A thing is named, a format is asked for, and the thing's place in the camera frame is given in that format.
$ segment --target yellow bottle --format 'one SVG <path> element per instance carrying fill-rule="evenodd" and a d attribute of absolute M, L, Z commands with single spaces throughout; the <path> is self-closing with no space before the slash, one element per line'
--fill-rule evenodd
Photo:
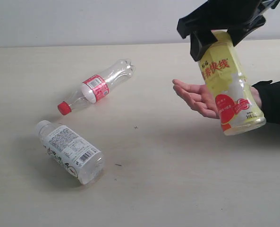
<path fill-rule="evenodd" d="M 205 84 L 215 98 L 225 135 L 236 135 L 259 128 L 266 119 L 250 91 L 230 35 L 213 33 L 214 43 L 199 61 Z"/>

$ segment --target clear plastic bottle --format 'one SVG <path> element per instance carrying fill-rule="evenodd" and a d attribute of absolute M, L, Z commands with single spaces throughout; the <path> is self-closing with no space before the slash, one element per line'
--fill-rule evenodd
<path fill-rule="evenodd" d="M 41 121 L 36 125 L 35 133 L 47 153 L 81 184 L 89 183 L 102 172 L 102 152 L 67 126 Z"/>
<path fill-rule="evenodd" d="M 60 113 L 66 115 L 73 109 L 82 109 L 96 103 L 118 84 L 131 78 L 135 70 L 130 59 L 118 60 L 108 69 L 84 81 L 77 91 L 58 105 Z"/>
<path fill-rule="evenodd" d="M 266 124 L 256 104 L 230 35 L 213 32 L 218 42 L 199 61 L 205 84 L 215 98 L 225 135 L 235 135 Z"/>

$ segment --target beige table surface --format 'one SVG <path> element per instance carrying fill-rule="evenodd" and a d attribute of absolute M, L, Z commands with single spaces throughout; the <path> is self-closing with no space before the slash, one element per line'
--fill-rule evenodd
<path fill-rule="evenodd" d="M 280 40 L 237 50 L 250 83 L 280 80 Z M 131 80 L 60 116 L 80 82 L 127 57 Z M 0 227 L 280 227 L 280 126 L 226 137 L 174 78 L 203 82 L 189 44 L 0 49 Z M 45 154 L 33 135 L 43 119 L 105 154 L 96 183 L 80 186 Z"/>

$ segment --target bottle label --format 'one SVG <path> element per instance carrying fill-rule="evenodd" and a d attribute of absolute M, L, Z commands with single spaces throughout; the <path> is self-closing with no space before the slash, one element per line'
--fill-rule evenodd
<path fill-rule="evenodd" d="M 211 46 L 199 66 L 206 86 L 215 97 L 224 131 L 263 118 L 232 43 Z"/>
<path fill-rule="evenodd" d="M 94 75 L 83 83 L 93 91 L 94 96 L 96 97 L 96 102 L 98 102 L 110 92 L 105 80 L 99 75 Z"/>
<path fill-rule="evenodd" d="M 47 153 L 78 178 L 80 169 L 100 151 L 70 128 L 62 125 L 43 140 Z"/>

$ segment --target person's hand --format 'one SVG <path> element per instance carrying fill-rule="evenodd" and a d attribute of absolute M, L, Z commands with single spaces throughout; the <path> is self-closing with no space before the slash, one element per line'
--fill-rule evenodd
<path fill-rule="evenodd" d="M 180 96 L 192 110 L 198 111 L 204 117 L 219 119 L 219 112 L 215 101 L 206 85 L 186 84 L 178 79 L 174 79 L 172 82 L 174 84 L 173 89 L 177 95 Z M 261 108 L 262 101 L 258 91 L 254 87 L 251 87 L 251 93 L 257 105 Z"/>

